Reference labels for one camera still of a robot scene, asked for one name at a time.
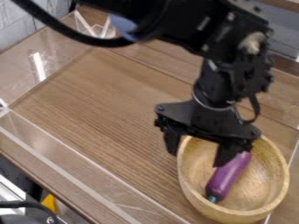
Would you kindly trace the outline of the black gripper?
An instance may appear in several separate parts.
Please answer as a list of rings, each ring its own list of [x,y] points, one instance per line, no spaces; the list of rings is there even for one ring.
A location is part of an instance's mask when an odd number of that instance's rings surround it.
[[[153,125],[163,132],[168,153],[177,155],[181,136],[192,136],[219,143],[214,167],[224,166],[244,151],[251,152],[250,141],[259,139],[262,132],[252,125],[260,113],[258,98],[252,95],[248,99],[255,112],[251,120],[242,119],[235,105],[212,109],[207,108],[196,98],[157,104],[153,110],[156,113]]]

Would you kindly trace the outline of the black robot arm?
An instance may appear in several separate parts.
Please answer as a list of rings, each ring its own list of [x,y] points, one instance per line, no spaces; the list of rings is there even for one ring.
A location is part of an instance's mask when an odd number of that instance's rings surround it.
[[[123,38],[159,39],[203,58],[200,77],[188,101],[155,107],[155,125],[165,148],[176,154],[183,136],[219,145],[214,165],[222,167],[252,149],[260,130],[244,119],[236,104],[248,99],[260,113],[256,94],[274,81],[268,34],[262,10],[250,0],[81,0],[111,15]]]

